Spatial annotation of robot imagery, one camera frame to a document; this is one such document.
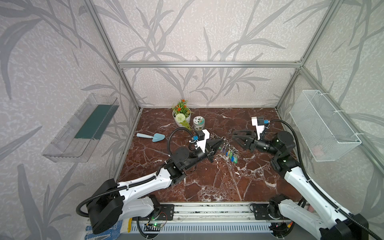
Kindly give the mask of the keyring with coloured key tags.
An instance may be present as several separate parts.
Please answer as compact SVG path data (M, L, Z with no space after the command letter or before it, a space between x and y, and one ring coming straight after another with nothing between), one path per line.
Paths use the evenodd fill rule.
M215 133L211 134L211 138L214 140L222 139L223 142L219 147L219 152L225 156L225 158L233 164L237 164L239 161L239 151L229 143L226 137L220 137Z

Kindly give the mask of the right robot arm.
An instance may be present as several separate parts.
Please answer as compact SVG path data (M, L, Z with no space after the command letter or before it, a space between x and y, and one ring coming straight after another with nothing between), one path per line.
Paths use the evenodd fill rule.
M303 209L282 195L272 204L281 216L292 220L318 240L375 240L380 237L369 228L368 221L361 215L352 214L327 194L308 175L301 154L300 143L294 129L285 121L289 131L281 131L272 140L265 139L273 121L257 120L262 132L239 130L233 132L233 140L244 150L258 150L274 157L270 160L273 169L293 186L314 208L315 214Z

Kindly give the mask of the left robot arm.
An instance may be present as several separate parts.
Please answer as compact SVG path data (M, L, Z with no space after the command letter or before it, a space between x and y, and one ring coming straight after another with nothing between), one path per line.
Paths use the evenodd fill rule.
M189 141L195 148L180 147L169 152L169 159L154 173L127 182L117 183L114 179L105 181L97 191L79 203L76 213L88 218L93 234L101 234L118 221L129 218L146 218L160 208L159 202L151 193L167 189L186 178L186 171L207 159L210 162L223 144L221 138L212 139L208 130L193 134L186 128L177 128L187 132Z

